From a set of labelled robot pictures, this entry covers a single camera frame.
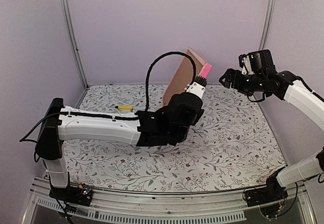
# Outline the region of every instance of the metal frame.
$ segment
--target metal frame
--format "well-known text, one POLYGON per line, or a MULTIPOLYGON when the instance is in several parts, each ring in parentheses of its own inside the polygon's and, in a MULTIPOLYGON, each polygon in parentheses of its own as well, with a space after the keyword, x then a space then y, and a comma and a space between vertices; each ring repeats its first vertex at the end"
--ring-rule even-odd
MULTIPOLYGON (((294 185, 288 189, 289 199, 294 197, 294 185)), ((49 181, 35 177, 29 192, 29 204, 22 224, 30 224, 32 213, 36 205, 60 211, 56 201, 48 196, 49 181)), ((237 215, 240 220, 245 219, 244 211, 265 205, 248 207, 242 199, 243 190, 223 192, 196 192, 196 193, 148 193, 111 189, 94 189, 93 200, 90 207, 77 206, 77 212, 72 215, 82 218, 109 221, 109 223, 146 223, 154 224, 194 224, 196 223, 226 223, 212 221, 212 218, 225 216, 229 222, 237 215)), ((310 207, 304 184, 298 188, 302 214, 306 224, 315 224, 314 213, 310 207)))
POLYGON ((271 20, 272 20, 272 14, 273 14, 273 10, 274 10, 274 5, 275 5, 275 0, 268 0, 267 12, 266 12, 265 20, 264 20, 259 50, 263 50, 267 43, 271 20))
POLYGON ((68 32, 68 35, 70 38, 70 43, 71 43, 71 48, 73 51, 76 68, 77 68, 83 88, 87 89, 89 87, 89 84, 88 84, 88 81, 86 78, 86 74, 85 74, 85 71, 84 71, 84 68, 83 68, 83 65, 81 62, 79 49, 78 49, 78 46, 76 43, 76 38, 75 38, 73 26, 72 26, 71 13, 70 13, 68 0, 61 0, 61 4, 62 4, 62 10, 63 10, 63 15, 64 15, 64 19, 65 19, 67 32, 68 32))
POLYGON ((83 90, 81 97, 79 98, 79 100, 77 101, 77 103, 75 105, 75 108, 80 107, 80 105, 81 105, 81 103, 82 103, 83 99, 85 98, 88 91, 89 91, 89 88, 86 88, 85 90, 83 90))

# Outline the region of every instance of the coiled black cable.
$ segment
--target coiled black cable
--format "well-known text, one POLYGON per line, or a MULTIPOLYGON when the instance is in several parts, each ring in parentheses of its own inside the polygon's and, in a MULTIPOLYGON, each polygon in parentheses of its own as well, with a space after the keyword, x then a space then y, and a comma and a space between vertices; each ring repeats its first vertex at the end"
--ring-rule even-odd
POLYGON ((188 58, 191 62, 191 65, 192 65, 192 70, 193 70, 193 75, 192 75, 192 81, 191 83, 194 82, 194 79, 196 77, 196 65, 192 59, 192 57, 190 57, 188 54, 186 53, 182 53, 182 52, 168 52, 168 53, 164 53, 162 54, 161 56, 159 56, 158 58, 156 58, 153 63, 150 65, 148 71, 147 71, 147 75, 146 75, 146 80, 145 80, 145 97, 146 97, 146 106, 145 106, 145 111, 148 111, 148 108, 149 108, 149 96, 148 96, 148 83, 149 83, 149 78, 150 78, 150 74, 151 74, 151 71, 154 67, 154 65, 156 65, 156 63, 163 59, 164 57, 167 57, 169 55, 181 55, 181 56, 184 56, 186 58, 188 58))

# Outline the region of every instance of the vertical metal pole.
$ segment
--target vertical metal pole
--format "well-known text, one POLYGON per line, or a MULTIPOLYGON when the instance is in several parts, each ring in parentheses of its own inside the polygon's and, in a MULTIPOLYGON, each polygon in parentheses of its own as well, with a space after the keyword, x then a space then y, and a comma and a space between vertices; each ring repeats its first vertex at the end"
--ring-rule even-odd
POLYGON ((68 32, 68 35, 70 38, 70 43, 71 43, 71 47, 72 47, 72 51, 73 51, 74 60, 76 63, 76 68, 77 68, 78 74, 80 76, 83 87, 85 89, 87 89, 89 87, 89 84, 88 84, 88 81, 87 81, 87 78, 85 75, 85 71, 84 71, 84 68, 83 68, 83 65, 81 62, 78 46, 76 43, 68 0, 61 0, 61 4, 62 4, 63 15, 64 15, 65 23, 66 23, 67 32, 68 32))
POLYGON ((266 13, 266 17, 264 20, 264 26, 263 26, 263 32, 262 32, 262 36, 261 36, 259 50, 263 50, 267 43, 272 14, 273 14, 273 10, 274 10, 274 5, 275 5, 275 0, 268 0, 267 13, 266 13))
POLYGON ((82 93, 81 97, 79 98, 76 105, 74 106, 75 108, 80 108, 80 106, 81 106, 81 104, 83 102, 83 99, 85 98, 88 91, 89 91, 89 88, 83 90, 83 93, 82 93))

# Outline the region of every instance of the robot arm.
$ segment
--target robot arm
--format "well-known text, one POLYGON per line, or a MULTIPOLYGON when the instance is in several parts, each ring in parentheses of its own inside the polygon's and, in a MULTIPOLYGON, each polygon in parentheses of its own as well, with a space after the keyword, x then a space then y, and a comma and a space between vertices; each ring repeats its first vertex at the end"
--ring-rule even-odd
MULTIPOLYGON (((239 56, 240 70, 228 69, 219 82, 226 88, 234 88, 250 97, 262 92, 265 100, 272 94, 302 111, 324 131, 324 101, 312 91, 301 77, 289 71, 277 72, 269 50, 239 56)), ((306 181, 324 172, 324 149, 292 166, 279 169, 267 179, 266 197, 275 201, 286 195, 285 187, 298 181, 306 181)), ((255 191, 246 191, 250 200, 255 191)))
POLYGON ((64 140, 114 140, 136 146, 176 145, 184 141, 189 127, 204 113, 201 98, 207 74, 197 76, 183 93, 173 95, 167 106, 155 112, 98 113, 64 106, 62 98, 53 99, 35 147, 35 153, 43 159, 50 176, 50 196, 80 205, 89 206, 91 202, 91 191, 83 195, 78 187, 70 186, 62 152, 64 140))

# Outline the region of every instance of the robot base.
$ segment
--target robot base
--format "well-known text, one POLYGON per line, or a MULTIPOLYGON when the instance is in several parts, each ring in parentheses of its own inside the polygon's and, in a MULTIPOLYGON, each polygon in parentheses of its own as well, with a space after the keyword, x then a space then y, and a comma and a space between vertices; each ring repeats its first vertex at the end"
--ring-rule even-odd
POLYGON ((250 207, 282 200, 288 197, 288 193, 285 189, 279 189, 276 193, 269 193, 267 187, 264 187, 245 191, 244 196, 248 206, 250 207))
POLYGON ((93 191, 86 186, 81 189, 79 187, 74 187, 70 185, 70 178, 66 188, 55 188, 52 186, 51 182, 51 191, 49 196, 53 199, 58 199, 67 203, 73 203, 77 205, 90 206, 92 201, 93 191))

